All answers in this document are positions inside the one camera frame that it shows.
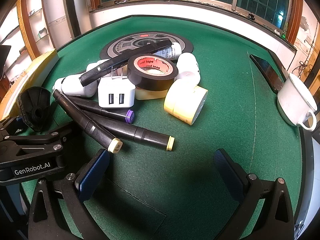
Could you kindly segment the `white USB wall charger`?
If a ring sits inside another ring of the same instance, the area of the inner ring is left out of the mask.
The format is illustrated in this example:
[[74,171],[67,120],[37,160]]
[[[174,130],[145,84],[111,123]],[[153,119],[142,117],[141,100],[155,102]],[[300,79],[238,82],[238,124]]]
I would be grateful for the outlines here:
[[102,108],[130,108],[134,105],[136,86],[127,76],[106,76],[98,85],[98,104]]

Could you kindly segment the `black marker yellow cap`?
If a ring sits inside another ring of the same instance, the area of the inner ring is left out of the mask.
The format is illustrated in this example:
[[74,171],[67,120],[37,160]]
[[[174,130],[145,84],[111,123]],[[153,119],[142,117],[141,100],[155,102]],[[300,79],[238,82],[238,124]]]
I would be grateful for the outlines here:
[[84,113],[103,126],[103,128],[123,139],[132,140],[139,144],[149,145],[166,151],[172,151],[173,149],[175,138],[170,135],[127,124],[89,111],[84,111]]

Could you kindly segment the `yellow masking tape roll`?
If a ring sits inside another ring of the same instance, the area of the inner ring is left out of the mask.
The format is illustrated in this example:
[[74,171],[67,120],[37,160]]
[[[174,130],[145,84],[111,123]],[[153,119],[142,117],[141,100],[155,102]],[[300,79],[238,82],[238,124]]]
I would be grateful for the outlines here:
[[207,89],[178,79],[167,92],[164,100],[164,110],[192,125],[199,116],[207,95]]

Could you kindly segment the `black phone on table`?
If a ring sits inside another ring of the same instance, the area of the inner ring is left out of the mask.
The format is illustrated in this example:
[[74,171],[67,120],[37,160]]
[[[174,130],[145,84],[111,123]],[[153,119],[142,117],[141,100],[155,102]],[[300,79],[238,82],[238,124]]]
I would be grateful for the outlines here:
[[284,82],[276,73],[276,71],[272,68],[272,66],[266,60],[260,57],[250,54],[249,58],[260,70],[261,74],[263,75],[269,87],[271,88],[272,92],[274,92],[274,94],[277,94],[281,90]]

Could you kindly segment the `black marker cream cap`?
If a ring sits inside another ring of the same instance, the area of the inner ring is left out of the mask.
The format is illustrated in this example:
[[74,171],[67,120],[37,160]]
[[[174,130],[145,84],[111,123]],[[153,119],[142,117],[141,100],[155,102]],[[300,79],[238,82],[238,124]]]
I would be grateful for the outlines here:
[[71,102],[65,94],[55,89],[53,97],[66,114],[72,118],[84,132],[103,146],[108,152],[118,153],[123,145],[122,141],[107,131],[103,126],[91,119],[78,106]]

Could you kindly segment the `round table centre console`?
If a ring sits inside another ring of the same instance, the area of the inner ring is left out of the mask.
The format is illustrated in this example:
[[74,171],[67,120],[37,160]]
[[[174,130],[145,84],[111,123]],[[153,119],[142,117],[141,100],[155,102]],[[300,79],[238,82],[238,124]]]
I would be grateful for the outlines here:
[[127,34],[109,42],[100,52],[100,58],[111,59],[122,54],[126,50],[133,50],[158,40],[169,39],[178,42],[183,53],[192,53],[193,44],[183,36],[164,31],[143,31]]

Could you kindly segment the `white pill bottle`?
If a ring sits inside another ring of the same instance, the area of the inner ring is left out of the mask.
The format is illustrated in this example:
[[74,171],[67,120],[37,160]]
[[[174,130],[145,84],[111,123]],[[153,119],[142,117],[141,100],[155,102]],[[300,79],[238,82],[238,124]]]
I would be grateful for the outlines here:
[[199,64],[192,53],[182,53],[176,64],[178,75],[175,80],[186,80],[198,85],[201,80]]
[[57,79],[53,85],[53,91],[58,90],[65,95],[79,96],[83,98],[92,97],[97,91],[97,81],[82,86],[79,77],[81,74],[69,75]]

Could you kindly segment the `white labelled bottle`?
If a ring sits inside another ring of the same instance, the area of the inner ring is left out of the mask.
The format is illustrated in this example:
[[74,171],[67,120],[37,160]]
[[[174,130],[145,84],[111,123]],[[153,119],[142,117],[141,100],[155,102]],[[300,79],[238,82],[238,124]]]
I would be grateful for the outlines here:
[[173,42],[172,45],[166,49],[157,51],[154,53],[154,55],[163,57],[165,59],[169,60],[177,60],[178,57],[182,53],[182,48],[178,42]]

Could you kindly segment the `cream tape roll under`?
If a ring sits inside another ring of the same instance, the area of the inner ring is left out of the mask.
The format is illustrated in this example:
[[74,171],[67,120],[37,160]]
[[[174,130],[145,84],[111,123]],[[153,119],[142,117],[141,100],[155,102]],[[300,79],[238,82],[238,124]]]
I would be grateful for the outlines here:
[[135,98],[137,100],[153,100],[166,97],[168,90],[154,91],[146,90],[139,87],[135,89]]

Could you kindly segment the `gold lined tray box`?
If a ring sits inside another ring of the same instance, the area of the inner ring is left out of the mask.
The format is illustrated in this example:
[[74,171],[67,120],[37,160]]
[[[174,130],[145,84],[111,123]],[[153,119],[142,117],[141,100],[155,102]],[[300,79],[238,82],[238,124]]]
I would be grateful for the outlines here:
[[22,72],[1,100],[1,120],[19,114],[17,97],[32,86],[42,86],[46,77],[59,60],[57,50],[48,51],[36,59]]

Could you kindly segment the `black tape red core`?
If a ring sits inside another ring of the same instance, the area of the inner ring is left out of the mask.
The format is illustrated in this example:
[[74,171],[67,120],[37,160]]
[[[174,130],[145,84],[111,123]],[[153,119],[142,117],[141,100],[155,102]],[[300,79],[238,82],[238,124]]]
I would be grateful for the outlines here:
[[169,59],[153,55],[132,56],[127,64],[127,77],[137,87],[151,90],[167,90],[178,75],[178,68]]

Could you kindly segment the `white wall shelves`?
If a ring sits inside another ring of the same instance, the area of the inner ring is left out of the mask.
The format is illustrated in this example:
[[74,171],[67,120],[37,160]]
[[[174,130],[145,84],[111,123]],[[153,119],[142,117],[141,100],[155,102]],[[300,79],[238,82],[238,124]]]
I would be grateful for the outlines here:
[[1,45],[11,46],[4,64],[10,83],[38,56],[54,49],[42,0],[18,0],[1,25]]

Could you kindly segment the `black marker purple cap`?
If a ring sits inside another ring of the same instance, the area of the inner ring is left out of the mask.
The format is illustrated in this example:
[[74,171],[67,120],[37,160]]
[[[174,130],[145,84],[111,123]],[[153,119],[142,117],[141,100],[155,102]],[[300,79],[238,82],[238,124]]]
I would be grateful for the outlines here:
[[67,96],[71,102],[76,104],[84,111],[95,113],[100,116],[132,124],[135,119],[135,113],[129,108],[103,108],[96,101],[83,99],[76,96]]

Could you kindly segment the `white ceramic mug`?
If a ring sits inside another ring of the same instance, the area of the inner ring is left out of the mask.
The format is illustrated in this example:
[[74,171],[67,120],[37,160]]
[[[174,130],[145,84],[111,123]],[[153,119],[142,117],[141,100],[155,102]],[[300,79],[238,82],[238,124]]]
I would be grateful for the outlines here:
[[277,94],[277,107],[289,125],[301,126],[310,132],[316,129],[317,103],[306,85],[292,73]]

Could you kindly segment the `tower air conditioner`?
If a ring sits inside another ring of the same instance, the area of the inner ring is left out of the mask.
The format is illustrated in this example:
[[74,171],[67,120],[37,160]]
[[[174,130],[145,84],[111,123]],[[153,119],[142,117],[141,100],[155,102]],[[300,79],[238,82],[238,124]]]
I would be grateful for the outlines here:
[[42,7],[56,49],[92,29],[87,0],[42,0]]

